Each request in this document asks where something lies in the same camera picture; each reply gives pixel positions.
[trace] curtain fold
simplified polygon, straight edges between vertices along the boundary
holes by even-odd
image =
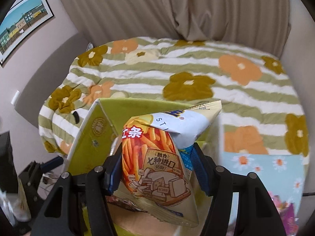
[[[135,36],[217,40],[281,56],[289,0],[61,0],[95,45]]]

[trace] headboard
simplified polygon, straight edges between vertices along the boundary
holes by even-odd
[[[80,33],[69,38],[46,59],[21,92],[14,108],[35,127],[38,128],[43,103],[65,79],[72,61],[85,52],[88,43]]]

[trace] striped bedspread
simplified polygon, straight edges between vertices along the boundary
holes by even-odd
[[[221,100],[222,151],[302,154],[308,164],[302,106],[281,62],[268,53],[223,42],[149,37],[89,50],[73,61],[40,110],[46,150],[67,154],[89,108],[101,97],[191,104]]]

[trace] framed picture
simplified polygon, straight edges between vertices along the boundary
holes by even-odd
[[[53,17],[46,0],[22,0],[0,25],[0,65],[34,29]]]

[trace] snack bag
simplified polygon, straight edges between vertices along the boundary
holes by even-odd
[[[190,153],[221,108],[216,101],[130,118],[122,133],[123,184],[114,195],[161,221],[196,227]]]

